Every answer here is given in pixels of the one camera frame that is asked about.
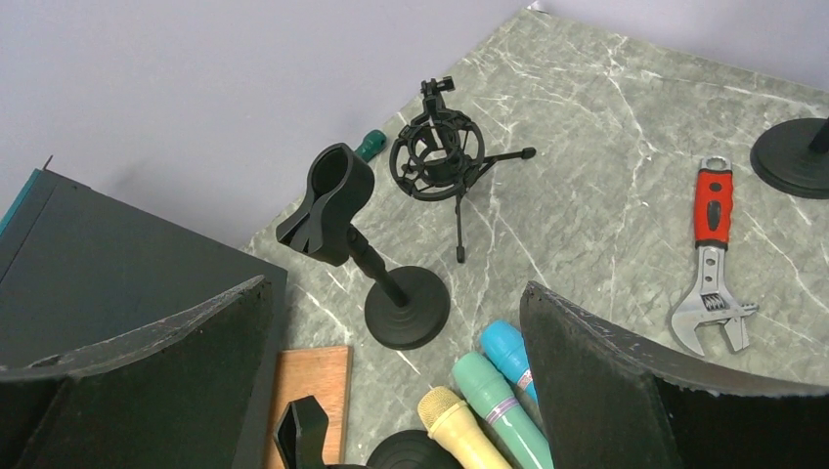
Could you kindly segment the black tripod shock mount stand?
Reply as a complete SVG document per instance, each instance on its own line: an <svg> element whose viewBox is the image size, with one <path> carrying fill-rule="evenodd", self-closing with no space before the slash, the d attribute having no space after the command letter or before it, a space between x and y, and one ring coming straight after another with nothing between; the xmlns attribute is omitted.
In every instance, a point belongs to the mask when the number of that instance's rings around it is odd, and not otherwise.
<svg viewBox="0 0 829 469"><path fill-rule="evenodd" d="M527 160L533 147L488 155L480 127L464 112L446 105L443 95L455 90L451 76L424 80L422 112L404 125L391 145L389 170L398 188L420 201L452 198L457 219L457 261L465 262L460 206L464 196L495 164Z"/></svg>

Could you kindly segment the blue microphone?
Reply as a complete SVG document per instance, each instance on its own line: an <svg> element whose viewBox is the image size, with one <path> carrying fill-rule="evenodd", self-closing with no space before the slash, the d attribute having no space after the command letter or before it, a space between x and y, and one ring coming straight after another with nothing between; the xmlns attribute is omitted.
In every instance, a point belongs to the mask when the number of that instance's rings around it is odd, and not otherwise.
<svg viewBox="0 0 829 469"><path fill-rule="evenodd" d="M509 322L495 320L483 329L479 342L495 368L537 403L535 381L520 330Z"/></svg>

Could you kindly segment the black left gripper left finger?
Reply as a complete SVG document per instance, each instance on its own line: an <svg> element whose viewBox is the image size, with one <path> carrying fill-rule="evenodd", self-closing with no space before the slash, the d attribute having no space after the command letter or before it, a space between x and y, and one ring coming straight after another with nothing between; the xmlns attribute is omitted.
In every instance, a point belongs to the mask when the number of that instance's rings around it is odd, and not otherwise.
<svg viewBox="0 0 829 469"><path fill-rule="evenodd" d="M5 468L229 468L273 295L251 278L98 343L1 372Z"/></svg>

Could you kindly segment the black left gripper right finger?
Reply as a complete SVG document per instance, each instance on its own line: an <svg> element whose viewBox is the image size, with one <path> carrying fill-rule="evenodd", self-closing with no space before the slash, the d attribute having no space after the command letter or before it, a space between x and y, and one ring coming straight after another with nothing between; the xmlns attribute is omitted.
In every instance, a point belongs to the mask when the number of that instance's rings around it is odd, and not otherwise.
<svg viewBox="0 0 829 469"><path fill-rule="evenodd" d="M828 391L690 357L531 281L520 326L558 468L824 468Z"/></svg>

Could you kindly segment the beige yellow microphone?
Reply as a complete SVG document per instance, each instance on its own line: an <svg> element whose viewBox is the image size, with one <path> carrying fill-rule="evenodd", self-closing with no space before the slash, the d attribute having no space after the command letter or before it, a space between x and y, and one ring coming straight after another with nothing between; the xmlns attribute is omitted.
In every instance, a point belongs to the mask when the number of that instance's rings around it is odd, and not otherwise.
<svg viewBox="0 0 829 469"><path fill-rule="evenodd" d="M417 405L427 436L448 451L463 468L509 469L501 452L479 426L466 401L454 391L438 386Z"/></svg>

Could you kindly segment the teal green microphone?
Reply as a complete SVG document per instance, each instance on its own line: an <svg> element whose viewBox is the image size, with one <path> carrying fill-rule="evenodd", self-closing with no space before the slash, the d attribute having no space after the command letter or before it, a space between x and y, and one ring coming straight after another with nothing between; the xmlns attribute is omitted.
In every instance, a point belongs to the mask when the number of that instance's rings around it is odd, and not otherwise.
<svg viewBox="0 0 829 469"><path fill-rule="evenodd" d="M460 391L500 437L520 468L553 469L549 443L505 377L481 354L469 352L452 368Z"/></svg>

